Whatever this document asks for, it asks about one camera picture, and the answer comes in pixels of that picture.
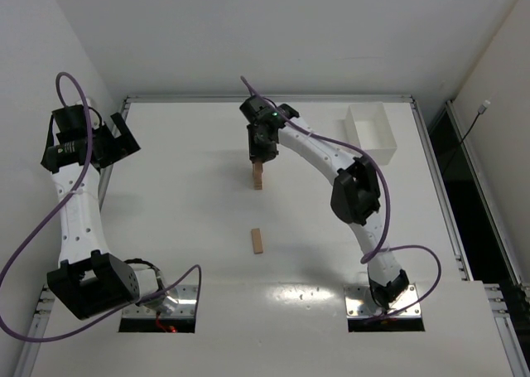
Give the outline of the white rectangular box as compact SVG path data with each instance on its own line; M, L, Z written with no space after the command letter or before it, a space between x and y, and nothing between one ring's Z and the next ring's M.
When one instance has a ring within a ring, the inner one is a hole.
M391 162L398 145L383 103L351 104L344 129L348 142L367 152L379 166Z

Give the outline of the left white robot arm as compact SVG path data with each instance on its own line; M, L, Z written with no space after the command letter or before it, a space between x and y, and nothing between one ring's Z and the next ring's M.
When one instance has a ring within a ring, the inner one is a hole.
M140 147L120 114L111 119L119 132L113 136L105 123L90 128L80 104L51 114L42 166L51 173L60 209L61 249L58 267L47 284L80 320L115 307L146 300L164 287L161 271L141 259L122 261L112 255L100 215L101 171Z

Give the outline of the wood block seven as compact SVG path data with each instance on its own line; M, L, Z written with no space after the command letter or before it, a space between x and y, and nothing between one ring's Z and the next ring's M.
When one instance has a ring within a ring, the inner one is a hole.
M254 161L253 162L253 170L254 171L261 171L263 169L263 163L260 161Z

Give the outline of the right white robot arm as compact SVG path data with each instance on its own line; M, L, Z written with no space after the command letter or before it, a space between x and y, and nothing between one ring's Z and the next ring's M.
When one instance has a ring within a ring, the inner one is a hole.
M358 148L347 152L344 143L316 133L288 104L275 107L254 95L239 110L248 121L251 162L270 162L281 145L305 159L331 184L330 207L359 243L373 300L388 310L409 280L389 248L389 190L380 167L366 152Z

